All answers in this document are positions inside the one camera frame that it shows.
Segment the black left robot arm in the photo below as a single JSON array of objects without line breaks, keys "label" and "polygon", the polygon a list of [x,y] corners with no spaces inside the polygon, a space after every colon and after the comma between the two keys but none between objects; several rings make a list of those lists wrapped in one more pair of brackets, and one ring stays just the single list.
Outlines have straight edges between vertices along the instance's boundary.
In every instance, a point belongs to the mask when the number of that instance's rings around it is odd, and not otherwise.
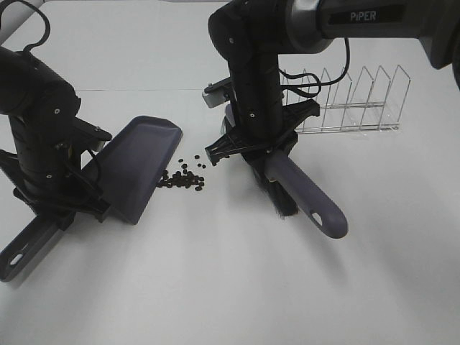
[{"label": "black left robot arm", "polygon": [[49,38],[50,21],[35,5],[23,4],[39,14],[45,29],[21,50],[1,48],[1,114],[16,149],[1,151],[1,170],[36,215],[62,223],[87,213],[102,222],[110,205],[96,154],[112,136],[77,117],[81,98],[74,87],[32,54]]}]

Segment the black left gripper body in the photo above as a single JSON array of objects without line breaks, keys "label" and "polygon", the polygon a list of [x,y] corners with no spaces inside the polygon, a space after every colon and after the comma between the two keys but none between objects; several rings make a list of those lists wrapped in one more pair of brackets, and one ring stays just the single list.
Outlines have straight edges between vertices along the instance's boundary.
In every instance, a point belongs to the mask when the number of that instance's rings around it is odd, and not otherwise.
[{"label": "black left gripper body", "polygon": [[16,197],[59,226],[76,213],[102,222],[110,209],[101,188],[99,152],[73,144],[80,107],[72,86],[52,83],[30,104],[9,113],[16,151],[1,151],[1,169],[13,182]]}]

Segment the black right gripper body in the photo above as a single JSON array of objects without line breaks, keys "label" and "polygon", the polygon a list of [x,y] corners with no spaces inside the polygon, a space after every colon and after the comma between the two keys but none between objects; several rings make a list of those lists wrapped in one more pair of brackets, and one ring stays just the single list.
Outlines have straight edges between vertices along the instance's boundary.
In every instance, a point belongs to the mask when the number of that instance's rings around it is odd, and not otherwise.
[{"label": "black right gripper body", "polygon": [[281,143],[285,120],[293,116],[296,128],[317,115],[314,94],[302,85],[283,85],[282,54],[317,53],[317,1],[230,1],[208,19],[208,33],[227,62],[234,89],[233,118],[226,133],[207,146],[213,165],[245,152]]}]

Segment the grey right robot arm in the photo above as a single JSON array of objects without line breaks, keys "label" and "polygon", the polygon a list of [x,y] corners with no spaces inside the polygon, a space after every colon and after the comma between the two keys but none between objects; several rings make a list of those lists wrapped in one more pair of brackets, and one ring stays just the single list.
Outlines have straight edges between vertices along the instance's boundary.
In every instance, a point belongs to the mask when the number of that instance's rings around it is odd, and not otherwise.
[{"label": "grey right robot arm", "polygon": [[413,38],[430,64],[459,73],[457,1],[230,1],[208,20],[208,33],[227,62],[221,91],[231,105],[227,132],[206,148],[212,164],[240,154],[257,165],[276,149],[290,149],[295,129],[319,114],[315,97],[325,83],[286,74],[279,56],[317,54],[336,38]]}]

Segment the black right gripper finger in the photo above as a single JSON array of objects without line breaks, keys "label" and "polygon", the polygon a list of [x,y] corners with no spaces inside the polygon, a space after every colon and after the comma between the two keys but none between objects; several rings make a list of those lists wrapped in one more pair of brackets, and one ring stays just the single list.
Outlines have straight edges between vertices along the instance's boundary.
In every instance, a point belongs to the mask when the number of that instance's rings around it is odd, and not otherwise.
[{"label": "black right gripper finger", "polygon": [[245,152],[242,154],[242,157],[255,172],[263,173],[265,171],[267,153],[264,150]]},{"label": "black right gripper finger", "polygon": [[298,133],[291,131],[289,135],[277,146],[278,150],[291,151],[293,147],[298,143]]}]

